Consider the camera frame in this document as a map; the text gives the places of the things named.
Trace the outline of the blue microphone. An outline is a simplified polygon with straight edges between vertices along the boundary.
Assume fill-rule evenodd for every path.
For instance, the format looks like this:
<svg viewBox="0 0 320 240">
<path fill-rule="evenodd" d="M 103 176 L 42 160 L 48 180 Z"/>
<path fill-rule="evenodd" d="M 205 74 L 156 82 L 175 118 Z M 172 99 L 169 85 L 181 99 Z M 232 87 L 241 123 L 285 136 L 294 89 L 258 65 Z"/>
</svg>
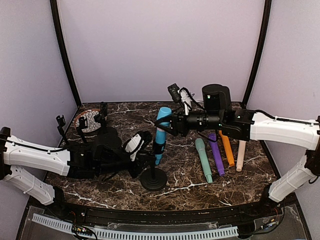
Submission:
<svg viewBox="0 0 320 240">
<path fill-rule="evenodd" d="M 157 120 L 164 118 L 172 113 L 172 110 L 169 107 L 161 107 L 157 114 Z M 155 164 L 159 165 L 161 159 L 163 157 L 163 153 L 165 151 L 166 145 L 166 136 L 167 133 L 162 130 L 161 128 L 156 128 L 156 135 L 155 135 Z"/>
</svg>

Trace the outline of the black stand of blue microphone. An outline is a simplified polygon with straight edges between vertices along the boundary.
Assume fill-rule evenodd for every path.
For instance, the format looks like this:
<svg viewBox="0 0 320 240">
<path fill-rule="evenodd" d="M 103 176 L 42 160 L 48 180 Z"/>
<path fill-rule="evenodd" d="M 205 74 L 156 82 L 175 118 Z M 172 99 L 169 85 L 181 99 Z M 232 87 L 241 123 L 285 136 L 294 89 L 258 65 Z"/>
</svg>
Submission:
<svg viewBox="0 0 320 240">
<path fill-rule="evenodd" d="M 143 188 L 150 192 L 157 192 L 162 190 L 167 184 L 167 174 L 165 171 L 156 167 L 156 155 L 164 153 L 166 142 L 153 142 L 152 151 L 147 151 L 143 154 L 146 161 L 146 166 L 149 166 L 140 175 L 140 183 Z"/>
</svg>

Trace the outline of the mint green microphone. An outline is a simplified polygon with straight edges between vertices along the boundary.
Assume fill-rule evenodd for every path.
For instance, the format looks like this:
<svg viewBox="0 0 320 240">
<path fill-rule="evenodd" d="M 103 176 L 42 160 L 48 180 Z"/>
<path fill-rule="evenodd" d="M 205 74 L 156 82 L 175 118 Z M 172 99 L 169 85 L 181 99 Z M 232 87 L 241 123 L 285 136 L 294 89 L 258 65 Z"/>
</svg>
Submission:
<svg viewBox="0 0 320 240">
<path fill-rule="evenodd" d="M 202 138 L 197 138 L 195 140 L 195 147 L 200 158 L 202 170 L 206 178 L 206 181 L 207 183 L 211 184 L 214 182 L 214 180 L 213 180 L 211 167 L 210 167 L 209 160 L 206 153 L 206 146 Z"/>
</svg>

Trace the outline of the purple microphone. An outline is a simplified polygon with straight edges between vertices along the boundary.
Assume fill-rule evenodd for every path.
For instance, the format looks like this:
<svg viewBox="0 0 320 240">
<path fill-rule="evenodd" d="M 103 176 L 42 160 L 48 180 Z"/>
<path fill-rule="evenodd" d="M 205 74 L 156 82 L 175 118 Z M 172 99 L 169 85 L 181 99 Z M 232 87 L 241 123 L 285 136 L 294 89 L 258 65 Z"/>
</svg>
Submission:
<svg viewBox="0 0 320 240">
<path fill-rule="evenodd" d="M 209 138 L 209 144 L 212 150 L 212 154 L 213 154 L 213 159 L 217 168 L 217 172 L 219 174 L 220 177 L 224 177 L 225 176 L 225 168 L 224 168 L 224 164 L 222 161 L 222 157 L 220 154 L 220 149 L 218 146 L 218 137 L 215 133 L 210 133 L 208 135 Z"/>
</svg>

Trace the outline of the orange microphone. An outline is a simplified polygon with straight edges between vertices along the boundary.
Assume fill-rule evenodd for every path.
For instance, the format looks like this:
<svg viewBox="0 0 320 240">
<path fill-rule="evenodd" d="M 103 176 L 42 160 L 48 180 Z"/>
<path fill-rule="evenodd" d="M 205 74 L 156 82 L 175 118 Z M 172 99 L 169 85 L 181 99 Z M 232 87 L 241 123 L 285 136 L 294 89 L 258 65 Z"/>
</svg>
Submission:
<svg viewBox="0 0 320 240">
<path fill-rule="evenodd" d="M 223 147 L 224 147 L 224 151 L 225 151 L 225 155 L 226 155 L 228 164 L 230 167 L 234 167 L 235 166 L 235 159 L 234 159 L 230 140 L 226 135 L 223 135 L 221 130 L 219 131 L 219 135 L 222 139 L 222 143 L 223 143 Z"/>
</svg>

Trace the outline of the black stand of purple microphone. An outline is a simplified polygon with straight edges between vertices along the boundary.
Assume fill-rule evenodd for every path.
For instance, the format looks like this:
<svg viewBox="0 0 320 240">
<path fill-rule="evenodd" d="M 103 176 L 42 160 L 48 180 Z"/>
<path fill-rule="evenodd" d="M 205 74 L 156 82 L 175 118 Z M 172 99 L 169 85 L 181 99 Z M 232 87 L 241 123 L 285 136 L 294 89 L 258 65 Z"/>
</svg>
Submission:
<svg viewBox="0 0 320 240">
<path fill-rule="evenodd" d="M 118 136 L 118 132 L 114 127 L 107 126 L 106 117 L 108 116 L 108 103 L 100 102 L 99 103 L 99 112 L 96 116 L 94 116 L 94 121 L 100 124 L 100 128 L 98 130 L 98 135 L 103 134 L 113 134 Z"/>
</svg>

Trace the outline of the black stand of beige microphone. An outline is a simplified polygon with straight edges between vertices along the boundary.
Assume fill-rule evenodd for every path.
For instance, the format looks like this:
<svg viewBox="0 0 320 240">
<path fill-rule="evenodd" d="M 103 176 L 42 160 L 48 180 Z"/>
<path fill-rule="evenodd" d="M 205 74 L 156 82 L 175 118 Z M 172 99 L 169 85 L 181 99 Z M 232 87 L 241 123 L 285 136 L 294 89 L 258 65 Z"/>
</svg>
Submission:
<svg viewBox="0 0 320 240">
<path fill-rule="evenodd" d="M 83 129 L 86 129 L 88 127 L 88 121 L 85 117 L 80 117 L 78 119 L 78 126 L 76 127 L 76 131 L 78 133 L 78 135 L 80 136 L 80 138 L 82 139 L 84 144 L 87 144 L 87 140 L 85 138 L 85 135 L 83 133 Z"/>
</svg>

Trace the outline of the beige microphone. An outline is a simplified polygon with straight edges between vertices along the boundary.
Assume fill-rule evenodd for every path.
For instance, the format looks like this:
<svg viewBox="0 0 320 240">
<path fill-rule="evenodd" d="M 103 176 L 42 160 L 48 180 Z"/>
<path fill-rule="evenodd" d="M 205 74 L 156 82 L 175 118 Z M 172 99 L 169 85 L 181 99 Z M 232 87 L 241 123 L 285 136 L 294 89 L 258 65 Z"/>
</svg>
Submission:
<svg viewBox="0 0 320 240">
<path fill-rule="evenodd" d="M 246 141 L 240 140 L 238 145 L 237 161 L 236 161 L 236 171 L 241 172 L 244 165 L 244 158 L 246 152 Z"/>
</svg>

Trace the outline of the black stand of orange microphone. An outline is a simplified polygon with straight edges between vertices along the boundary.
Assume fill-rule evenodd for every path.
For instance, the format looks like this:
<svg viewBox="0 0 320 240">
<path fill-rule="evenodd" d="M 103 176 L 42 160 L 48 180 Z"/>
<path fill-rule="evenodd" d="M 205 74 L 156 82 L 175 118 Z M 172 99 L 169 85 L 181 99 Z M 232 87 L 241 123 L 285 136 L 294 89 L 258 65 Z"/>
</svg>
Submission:
<svg viewBox="0 0 320 240">
<path fill-rule="evenodd" d="M 65 117 L 64 117 L 64 115 L 58 115 L 55 119 L 58 124 L 58 126 L 57 126 L 58 132 L 61 135 L 62 140 L 64 141 L 64 147 L 68 147 L 69 141 L 68 141 L 66 133 L 64 131 L 64 126 L 66 125 Z"/>
</svg>

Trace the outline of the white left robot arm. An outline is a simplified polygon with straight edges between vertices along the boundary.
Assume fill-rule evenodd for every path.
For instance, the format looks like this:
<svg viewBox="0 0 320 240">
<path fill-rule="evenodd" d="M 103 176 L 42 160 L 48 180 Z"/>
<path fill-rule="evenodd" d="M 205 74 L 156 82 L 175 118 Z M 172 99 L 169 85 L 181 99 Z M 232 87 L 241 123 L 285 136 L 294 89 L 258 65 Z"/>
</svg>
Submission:
<svg viewBox="0 0 320 240">
<path fill-rule="evenodd" d="M 41 169 L 72 179 L 93 179 L 101 175 L 128 171 L 136 178 L 154 164 L 155 155 L 145 148 L 151 143 L 149 131 L 138 131 L 125 143 L 114 127 L 98 133 L 94 141 L 54 148 L 24 141 L 11 134 L 8 127 L 0 131 L 0 178 L 37 199 L 60 218 L 67 218 L 70 206 L 64 192 L 26 171 Z"/>
</svg>

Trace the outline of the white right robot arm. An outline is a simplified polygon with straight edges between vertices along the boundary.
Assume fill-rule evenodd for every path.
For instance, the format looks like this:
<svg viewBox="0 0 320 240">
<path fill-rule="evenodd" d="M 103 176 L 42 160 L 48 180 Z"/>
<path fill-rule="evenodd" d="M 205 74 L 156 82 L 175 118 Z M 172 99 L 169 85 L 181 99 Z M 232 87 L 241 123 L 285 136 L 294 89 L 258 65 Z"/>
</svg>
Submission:
<svg viewBox="0 0 320 240">
<path fill-rule="evenodd" d="M 306 149 L 305 155 L 284 176 L 264 189 L 255 213 L 266 217 L 286 196 L 320 175 L 320 121 L 272 116 L 263 110 L 232 109 L 230 90 L 220 84 L 202 88 L 203 106 L 186 112 L 179 108 L 155 121 L 165 132 L 185 137 L 190 130 L 221 131 L 239 141 L 272 141 Z"/>
</svg>

